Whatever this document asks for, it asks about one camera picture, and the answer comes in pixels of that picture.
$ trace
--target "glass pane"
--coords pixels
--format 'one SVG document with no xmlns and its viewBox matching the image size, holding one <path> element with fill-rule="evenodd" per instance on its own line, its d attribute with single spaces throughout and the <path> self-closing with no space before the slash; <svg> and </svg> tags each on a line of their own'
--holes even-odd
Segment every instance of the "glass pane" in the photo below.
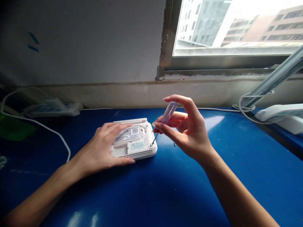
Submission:
<svg viewBox="0 0 303 227">
<path fill-rule="evenodd" d="M 287 55 L 303 44 L 303 0 L 183 0 L 174 55 Z"/>
</svg>

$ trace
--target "purple screwdriver handle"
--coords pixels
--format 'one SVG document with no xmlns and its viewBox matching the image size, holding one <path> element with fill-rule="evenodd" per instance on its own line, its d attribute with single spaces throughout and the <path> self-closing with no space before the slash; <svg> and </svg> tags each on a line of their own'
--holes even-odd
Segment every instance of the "purple screwdriver handle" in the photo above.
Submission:
<svg viewBox="0 0 303 227">
<path fill-rule="evenodd" d="M 170 120 L 171 116 L 173 115 L 174 111 L 176 110 L 178 106 L 177 102 L 171 101 L 168 104 L 168 107 L 166 108 L 163 117 L 161 119 L 161 123 L 167 124 L 167 122 Z"/>
</svg>

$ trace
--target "green object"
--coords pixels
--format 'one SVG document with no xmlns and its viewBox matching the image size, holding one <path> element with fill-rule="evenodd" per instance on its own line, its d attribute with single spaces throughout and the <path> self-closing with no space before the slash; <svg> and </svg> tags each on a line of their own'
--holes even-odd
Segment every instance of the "green object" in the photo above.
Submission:
<svg viewBox="0 0 303 227">
<path fill-rule="evenodd" d="M 36 128 L 31 124 L 0 113 L 0 137 L 4 139 L 22 141 L 32 135 L 35 130 Z"/>
</svg>

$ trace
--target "hand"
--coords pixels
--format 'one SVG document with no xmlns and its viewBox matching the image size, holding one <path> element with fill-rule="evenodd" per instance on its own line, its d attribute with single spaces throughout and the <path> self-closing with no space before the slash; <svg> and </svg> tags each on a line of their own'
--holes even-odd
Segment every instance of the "hand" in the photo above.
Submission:
<svg viewBox="0 0 303 227">
<path fill-rule="evenodd" d="M 114 166 L 135 163 L 132 158 L 117 158 L 110 152 L 115 137 L 131 126 L 132 124 L 105 123 L 101 128 L 97 128 L 93 138 L 66 165 L 76 171 L 81 179 Z"/>
<path fill-rule="evenodd" d="M 205 127 L 204 118 L 191 98 L 172 95 L 164 98 L 166 102 L 175 101 L 184 106 L 187 113 L 174 112 L 167 125 L 160 123 L 162 116 L 152 125 L 154 132 L 164 133 L 172 139 L 189 157 L 198 162 L 206 162 L 216 154 Z"/>
</svg>

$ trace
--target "blue tape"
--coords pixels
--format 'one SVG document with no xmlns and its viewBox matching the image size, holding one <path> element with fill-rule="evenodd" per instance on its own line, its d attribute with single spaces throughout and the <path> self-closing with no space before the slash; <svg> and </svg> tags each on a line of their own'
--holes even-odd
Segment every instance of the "blue tape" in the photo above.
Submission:
<svg viewBox="0 0 303 227">
<path fill-rule="evenodd" d="M 28 47 L 29 49 L 32 49 L 32 50 L 34 50 L 34 51 L 36 51 L 36 52 L 39 53 L 39 50 L 38 50 L 37 48 L 34 48 L 34 47 L 31 46 L 31 45 L 27 45 L 27 47 Z"/>
<path fill-rule="evenodd" d="M 33 33 L 29 32 L 29 35 L 32 37 L 32 39 L 35 41 L 36 44 L 40 44 L 37 38 L 34 36 Z"/>
</svg>

